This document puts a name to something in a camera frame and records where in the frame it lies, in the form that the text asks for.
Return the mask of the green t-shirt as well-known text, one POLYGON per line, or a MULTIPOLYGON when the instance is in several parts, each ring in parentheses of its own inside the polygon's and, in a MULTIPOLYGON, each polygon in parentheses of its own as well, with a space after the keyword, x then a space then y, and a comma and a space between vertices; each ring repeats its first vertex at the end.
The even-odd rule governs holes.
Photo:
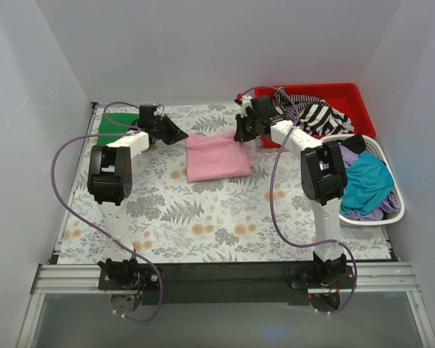
POLYGON ((104 136, 98 137, 96 144, 97 145, 107 145, 110 144, 120 138, 120 134, 124 134, 128 132, 128 128, 124 127, 124 125, 131 125, 138 119, 138 114, 135 113, 124 113, 124 112, 116 112, 110 113, 109 118, 117 123, 117 125, 108 121, 107 118, 103 117, 99 124, 98 131, 96 133, 99 134, 111 134, 116 133, 116 136, 104 136))

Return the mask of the pink t-shirt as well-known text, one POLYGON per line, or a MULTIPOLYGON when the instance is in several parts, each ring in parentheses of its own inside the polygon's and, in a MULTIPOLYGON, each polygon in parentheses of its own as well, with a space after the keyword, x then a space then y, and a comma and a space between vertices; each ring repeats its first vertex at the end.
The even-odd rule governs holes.
POLYGON ((186 139, 189 183, 249 175, 254 160, 245 142, 234 141, 234 132, 215 136, 191 134, 186 139))

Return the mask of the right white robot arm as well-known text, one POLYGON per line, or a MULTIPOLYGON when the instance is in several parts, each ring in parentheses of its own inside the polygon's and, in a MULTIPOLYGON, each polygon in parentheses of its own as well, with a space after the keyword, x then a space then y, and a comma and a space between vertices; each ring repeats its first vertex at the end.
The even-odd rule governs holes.
POLYGON ((322 288, 332 287, 347 269, 347 258, 340 242, 339 210, 347 185, 347 175, 339 145, 322 142, 297 126, 272 105, 269 96, 238 95, 235 103, 241 107, 236 116, 235 141, 247 142, 258 136, 269 136, 281 145, 276 155, 270 179, 270 198, 273 198, 276 170, 284 149, 300 161, 300 178, 304 195, 310 200, 315 218, 316 241, 313 248, 313 267, 307 279, 322 288))

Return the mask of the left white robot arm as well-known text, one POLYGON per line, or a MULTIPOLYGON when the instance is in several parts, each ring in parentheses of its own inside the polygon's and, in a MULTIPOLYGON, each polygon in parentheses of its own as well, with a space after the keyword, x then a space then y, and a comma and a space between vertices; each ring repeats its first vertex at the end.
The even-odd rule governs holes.
POLYGON ((105 280, 125 290, 140 291, 146 286, 148 273, 138 266, 133 255, 128 227, 127 199, 133 188, 132 159, 157 141, 172 145, 188 137, 155 104, 138 107, 138 118, 127 133, 107 144, 91 149, 88 170, 88 192, 98 204, 108 237, 108 256, 99 263, 105 280))

